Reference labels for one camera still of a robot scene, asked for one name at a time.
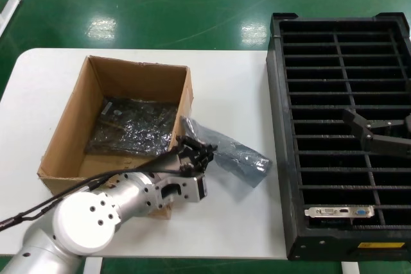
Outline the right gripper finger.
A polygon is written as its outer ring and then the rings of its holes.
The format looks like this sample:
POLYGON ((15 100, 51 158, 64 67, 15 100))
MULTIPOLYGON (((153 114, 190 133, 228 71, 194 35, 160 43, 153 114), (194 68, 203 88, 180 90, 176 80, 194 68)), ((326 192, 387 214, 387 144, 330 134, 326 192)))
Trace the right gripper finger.
POLYGON ((369 129, 378 135, 410 138, 410 115, 404 119, 374 121, 369 124, 369 129))
POLYGON ((351 128, 351 134, 360 141, 364 151, 380 155, 410 158, 410 138, 389 137, 373 133, 369 129, 369 124, 374 121, 362 117, 354 110, 344 110, 343 121, 351 128))

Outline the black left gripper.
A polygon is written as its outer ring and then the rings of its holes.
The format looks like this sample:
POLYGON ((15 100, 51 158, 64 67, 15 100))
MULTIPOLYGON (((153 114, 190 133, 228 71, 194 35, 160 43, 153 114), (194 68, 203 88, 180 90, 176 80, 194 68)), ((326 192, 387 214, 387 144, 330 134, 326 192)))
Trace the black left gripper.
POLYGON ((218 149, 214 144, 203 144, 199 151, 199 142, 191 137, 179 135, 176 137, 177 155, 180 160, 180 173, 194 175, 204 173, 208 163, 214 159, 218 149))

